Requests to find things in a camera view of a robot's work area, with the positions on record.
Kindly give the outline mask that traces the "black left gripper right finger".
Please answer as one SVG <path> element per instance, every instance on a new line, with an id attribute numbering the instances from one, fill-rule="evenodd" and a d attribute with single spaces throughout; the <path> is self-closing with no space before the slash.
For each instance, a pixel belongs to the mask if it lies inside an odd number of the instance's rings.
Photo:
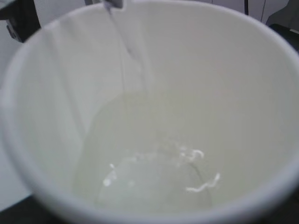
<path id="1" fill-rule="evenodd" d="M 288 200 L 264 218 L 267 224 L 299 224 L 299 202 Z"/>

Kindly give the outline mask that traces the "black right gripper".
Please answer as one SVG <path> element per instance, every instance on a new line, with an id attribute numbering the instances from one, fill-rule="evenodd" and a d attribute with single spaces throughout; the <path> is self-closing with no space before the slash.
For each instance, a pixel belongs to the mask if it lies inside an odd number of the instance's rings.
<path id="1" fill-rule="evenodd" d="M 18 42 L 26 42 L 41 29 L 34 0 L 2 0 L 0 20 L 6 22 L 10 36 Z"/>

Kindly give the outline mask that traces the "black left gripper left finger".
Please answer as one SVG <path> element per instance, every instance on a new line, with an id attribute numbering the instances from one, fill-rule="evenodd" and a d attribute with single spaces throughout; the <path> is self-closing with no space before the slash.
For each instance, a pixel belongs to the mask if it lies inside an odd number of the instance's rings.
<path id="1" fill-rule="evenodd" d="M 50 224 L 51 214 L 29 196 L 0 212 L 1 224 Z"/>

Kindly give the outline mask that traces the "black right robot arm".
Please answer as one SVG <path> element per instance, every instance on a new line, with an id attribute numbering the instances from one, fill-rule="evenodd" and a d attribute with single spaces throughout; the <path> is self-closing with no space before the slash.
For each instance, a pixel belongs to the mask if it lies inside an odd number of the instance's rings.
<path id="1" fill-rule="evenodd" d="M 287 16 L 287 10 L 294 9 L 299 8 L 293 3 L 288 3 L 286 7 L 270 16 L 267 26 L 282 36 L 295 50 L 299 50 L 299 30 L 276 22 L 279 16 Z M 19 42 L 25 42 L 41 28 L 33 0 L 1 1 L 0 19 L 7 22 L 10 36 Z"/>

